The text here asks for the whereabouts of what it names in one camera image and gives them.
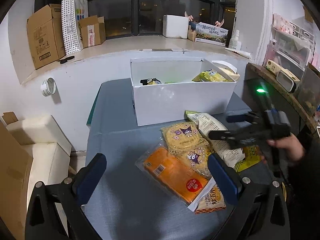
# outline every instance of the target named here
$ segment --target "white cardboard box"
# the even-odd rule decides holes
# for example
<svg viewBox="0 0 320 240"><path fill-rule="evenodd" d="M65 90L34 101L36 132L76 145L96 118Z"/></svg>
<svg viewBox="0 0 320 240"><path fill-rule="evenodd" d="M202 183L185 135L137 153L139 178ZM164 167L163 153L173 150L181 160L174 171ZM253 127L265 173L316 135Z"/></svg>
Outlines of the white cardboard box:
<svg viewBox="0 0 320 240"><path fill-rule="evenodd" d="M184 119L184 111L223 113L236 82L217 65L200 57L150 57L131 60L131 81L138 126ZM202 71L215 69L232 82L193 82ZM157 78L158 85L141 79Z"/></svg>

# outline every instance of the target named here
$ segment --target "green led light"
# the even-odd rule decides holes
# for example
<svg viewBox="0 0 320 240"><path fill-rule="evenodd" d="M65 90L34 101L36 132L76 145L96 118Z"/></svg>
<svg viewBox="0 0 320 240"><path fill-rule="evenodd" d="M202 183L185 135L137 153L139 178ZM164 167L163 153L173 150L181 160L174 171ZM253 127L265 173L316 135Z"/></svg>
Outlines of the green led light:
<svg viewBox="0 0 320 240"><path fill-rule="evenodd" d="M258 93L268 93L266 90L262 89L262 88L258 88L256 90Z"/></svg>

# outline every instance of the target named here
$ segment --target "white cushion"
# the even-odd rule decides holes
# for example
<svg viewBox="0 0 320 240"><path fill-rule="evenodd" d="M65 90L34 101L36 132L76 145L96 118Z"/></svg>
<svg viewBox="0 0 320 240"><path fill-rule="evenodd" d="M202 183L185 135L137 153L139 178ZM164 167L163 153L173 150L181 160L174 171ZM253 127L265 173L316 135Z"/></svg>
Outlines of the white cushion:
<svg viewBox="0 0 320 240"><path fill-rule="evenodd" d="M57 143L37 143L23 145L22 148L33 156L27 192L28 208L38 181L45 185L60 184L68 176L70 157Z"/></svg>
<svg viewBox="0 0 320 240"><path fill-rule="evenodd" d="M14 122L7 129L20 145L56 142L70 156L71 144L51 115Z"/></svg>

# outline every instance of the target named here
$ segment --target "shopping bag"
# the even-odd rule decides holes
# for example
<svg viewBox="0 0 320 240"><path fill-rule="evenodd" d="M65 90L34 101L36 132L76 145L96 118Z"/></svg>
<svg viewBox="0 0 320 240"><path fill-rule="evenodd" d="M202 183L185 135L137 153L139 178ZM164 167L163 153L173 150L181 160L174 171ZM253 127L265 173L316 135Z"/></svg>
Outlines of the shopping bag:
<svg viewBox="0 0 320 240"><path fill-rule="evenodd" d="M88 17L87 0L62 0L62 33L66 55L83 49L79 20Z"/></svg>

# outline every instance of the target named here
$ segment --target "window sill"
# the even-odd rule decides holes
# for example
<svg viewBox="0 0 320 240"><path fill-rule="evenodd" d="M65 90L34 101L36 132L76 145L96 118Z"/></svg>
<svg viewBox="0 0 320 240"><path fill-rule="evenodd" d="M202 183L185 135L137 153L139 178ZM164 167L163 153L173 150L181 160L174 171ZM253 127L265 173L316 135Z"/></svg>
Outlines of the window sill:
<svg viewBox="0 0 320 240"><path fill-rule="evenodd" d="M179 39L179 38L166 38L164 36L132 36L125 38L117 38L106 40L103 44L85 48L79 52L69 54L63 58L69 56L75 56L74 59L68 60L68 62L64 64L60 64L60 62L55 61L42 68L34 70L28 78L22 83L24 85L28 81L41 76L42 74L53 70L55 68L65 67L71 63L76 61L81 61L87 58L96 57L104 54L128 51L128 50L144 50L144 49L152 49L159 51L184 51L184 50L199 50L204 52L212 52L225 54L228 56L233 56L238 59L248 60L238 54L230 52L222 46L213 45L209 43L203 42L192 42L187 39Z"/></svg>

